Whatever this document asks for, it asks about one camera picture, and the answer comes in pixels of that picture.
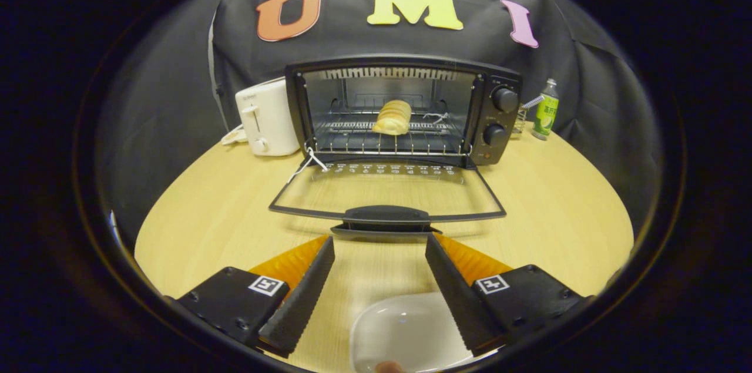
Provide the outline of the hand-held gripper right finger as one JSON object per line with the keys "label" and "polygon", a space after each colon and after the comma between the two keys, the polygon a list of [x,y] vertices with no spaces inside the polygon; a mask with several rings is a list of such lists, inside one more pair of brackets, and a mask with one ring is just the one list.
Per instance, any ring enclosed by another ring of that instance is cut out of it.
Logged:
{"label": "hand-held gripper right finger", "polygon": [[536,265],[511,268],[438,233],[427,237],[425,258],[475,356],[542,337],[592,300]]}

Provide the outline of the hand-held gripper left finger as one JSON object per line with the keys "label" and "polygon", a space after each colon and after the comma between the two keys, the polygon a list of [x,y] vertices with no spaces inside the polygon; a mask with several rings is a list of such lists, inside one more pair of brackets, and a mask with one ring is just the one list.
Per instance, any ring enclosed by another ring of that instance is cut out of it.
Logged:
{"label": "hand-held gripper left finger", "polygon": [[317,237],[250,270],[222,268],[176,304],[244,346],[289,357],[334,261],[333,238]]}

